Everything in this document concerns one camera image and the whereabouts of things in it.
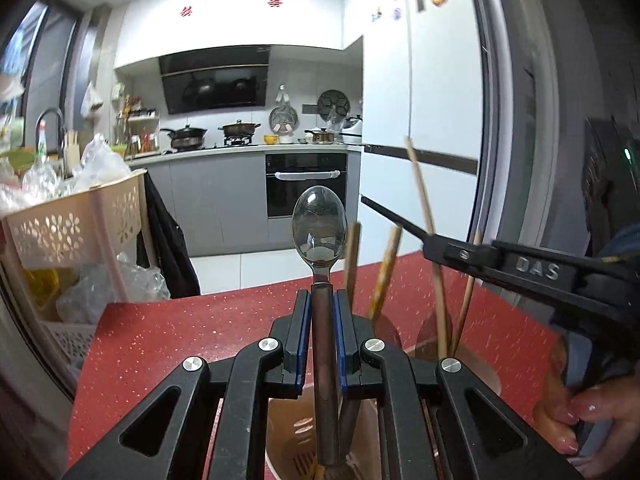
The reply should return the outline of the person right hand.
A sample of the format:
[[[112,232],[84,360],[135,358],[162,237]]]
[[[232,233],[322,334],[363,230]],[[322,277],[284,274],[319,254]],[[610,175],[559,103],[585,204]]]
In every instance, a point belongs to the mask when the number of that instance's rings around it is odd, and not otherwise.
[[[574,467],[587,479],[639,477],[639,376],[621,377],[573,394],[562,381],[566,350],[559,339],[549,354],[550,368],[542,397],[534,408],[534,426],[559,453],[574,458]],[[599,452],[577,456],[573,427],[578,422],[613,426]]]

